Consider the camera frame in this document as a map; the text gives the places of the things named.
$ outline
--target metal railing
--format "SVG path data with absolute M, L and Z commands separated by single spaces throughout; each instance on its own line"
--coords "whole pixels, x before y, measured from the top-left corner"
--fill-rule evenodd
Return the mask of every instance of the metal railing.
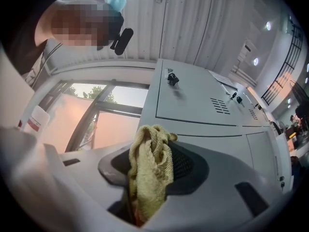
M 262 99 L 264 99 L 267 105 L 271 104 L 271 102 L 283 89 L 297 63 L 303 42 L 303 32 L 298 26 L 294 24 L 292 32 L 293 37 L 285 61 L 275 80 L 272 82 L 272 84 L 268 87 L 267 91 L 262 96 Z

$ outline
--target red label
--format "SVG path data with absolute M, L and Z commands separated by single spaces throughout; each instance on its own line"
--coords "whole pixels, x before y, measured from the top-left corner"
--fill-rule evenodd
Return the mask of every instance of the red label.
M 40 128 L 40 127 L 38 127 L 36 124 L 34 124 L 34 123 L 31 121 L 31 119 L 28 119 L 28 125 L 30 125 L 30 127 L 31 127 L 32 129 L 34 129 L 35 131 L 39 131 L 39 128 Z

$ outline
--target sky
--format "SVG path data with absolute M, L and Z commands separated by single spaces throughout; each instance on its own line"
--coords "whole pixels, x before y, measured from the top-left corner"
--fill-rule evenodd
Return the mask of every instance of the sky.
M 83 97 L 83 92 L 89 93 L 91 92 L 92 87 L 97 86 L 100 86 L 102 89 L 106 87 L 106 85 L 98 84 L 72 84 L 71 87 L 76 89 L 75 93 L 79 97 Z M 118 104 L 143 107 L 147 92 L 147 89 L 116 86 L 113 89 L 112 94 L 114 95 L 114 99 Z

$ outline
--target ceiling light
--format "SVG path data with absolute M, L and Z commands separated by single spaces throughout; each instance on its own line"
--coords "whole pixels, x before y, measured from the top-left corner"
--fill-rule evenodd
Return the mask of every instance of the ceiling light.
M 271 25 L 270 25 L 269 21 L 267 21 L 267 23 L 266 23 L 266 28 L 267 28 L 268 31 L 271 29 Z
M 255 58 L 255 59 L 253 60 L 254 66 L 257 66 L 258 63 L 259 63 L 259 59 L 258 59 L 258 58 Z

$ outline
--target white container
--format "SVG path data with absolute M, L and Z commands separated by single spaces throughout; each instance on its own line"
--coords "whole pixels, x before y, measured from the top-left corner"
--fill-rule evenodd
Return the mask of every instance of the white container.
M 39 139 L 49 119 L 50 115 L 41 107 L 36 106 L 24 127 L 24 132 L 30 133 Z

